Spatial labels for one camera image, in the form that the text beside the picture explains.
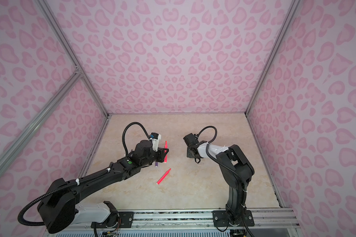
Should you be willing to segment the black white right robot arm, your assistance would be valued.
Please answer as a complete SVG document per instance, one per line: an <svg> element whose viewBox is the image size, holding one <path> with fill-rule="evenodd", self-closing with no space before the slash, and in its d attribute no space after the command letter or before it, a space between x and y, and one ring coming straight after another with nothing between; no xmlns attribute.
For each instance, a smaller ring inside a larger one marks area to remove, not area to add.
<svg viewBox="0 0 356 237"><path fill-rule="evenodd" d="M254 168L237 145L217 146L207 141L198 141L197 134L184 137L187 145L187 157L199 163L209 158L219 165L224 180L229 186L225 212L214 216L214 225L247 226L255 225L252 212L246 208L247 188L255 174Z"/></svg>

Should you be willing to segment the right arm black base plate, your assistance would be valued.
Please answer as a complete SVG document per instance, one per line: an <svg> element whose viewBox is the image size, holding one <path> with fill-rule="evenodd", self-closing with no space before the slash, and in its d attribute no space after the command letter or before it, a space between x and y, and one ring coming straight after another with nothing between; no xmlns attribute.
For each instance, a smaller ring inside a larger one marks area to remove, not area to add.
<svg viewBox="0 0 356 237"><path fill-rule="evenodd" d="M232 215L230 211L214 210L212 211L213 223L215 227L254 227L255 222L250 210L245 210L243 215Z"/></svg>

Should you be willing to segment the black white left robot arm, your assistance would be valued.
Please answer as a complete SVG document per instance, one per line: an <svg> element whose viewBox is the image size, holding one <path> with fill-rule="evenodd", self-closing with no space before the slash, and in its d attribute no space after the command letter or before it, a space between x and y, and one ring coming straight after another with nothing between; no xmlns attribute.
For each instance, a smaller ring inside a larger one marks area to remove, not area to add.
<svg viewBox="0 0 356 237"><path fill-rule="evenodd" d="M76 205L86 197L113 183L131 178L155 161L162 163L168 153L168 148L154 151L151 141L142 140L135 150L115 163L111 162L108 168L78 181L65 181L63 178L53 181L47 190L51 195L42 198L37 207L47 230L51 234L64 230L78 214Z"/></svg>

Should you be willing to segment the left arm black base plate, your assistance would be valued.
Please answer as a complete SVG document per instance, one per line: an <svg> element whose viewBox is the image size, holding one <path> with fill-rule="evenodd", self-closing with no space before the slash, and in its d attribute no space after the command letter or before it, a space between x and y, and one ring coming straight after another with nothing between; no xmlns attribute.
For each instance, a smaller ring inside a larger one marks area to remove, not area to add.
<svg viewBox="0 0 356 237"><path fill-rule="evenodd" d="M120 211L115 214L110 214L106 220L101 223L92 222L91 228L96 226L97 229L104 228L131 228L134 219L134 212L132 211Z"/></svg>

